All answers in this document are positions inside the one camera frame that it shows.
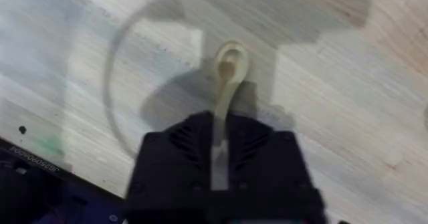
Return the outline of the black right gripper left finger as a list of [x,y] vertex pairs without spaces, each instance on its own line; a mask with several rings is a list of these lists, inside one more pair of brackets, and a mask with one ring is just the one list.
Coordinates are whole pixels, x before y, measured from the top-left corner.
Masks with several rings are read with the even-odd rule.
[[142,139],[126,195],[128,209],[202,205],[209,191],[213,115],[192,114]]

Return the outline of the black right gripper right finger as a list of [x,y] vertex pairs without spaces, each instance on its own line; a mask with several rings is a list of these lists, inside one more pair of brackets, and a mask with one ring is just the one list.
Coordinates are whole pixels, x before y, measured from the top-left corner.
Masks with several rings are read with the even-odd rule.
[[256,119],[229,115],[233,203],[257,214],[323,214],[296,135]]

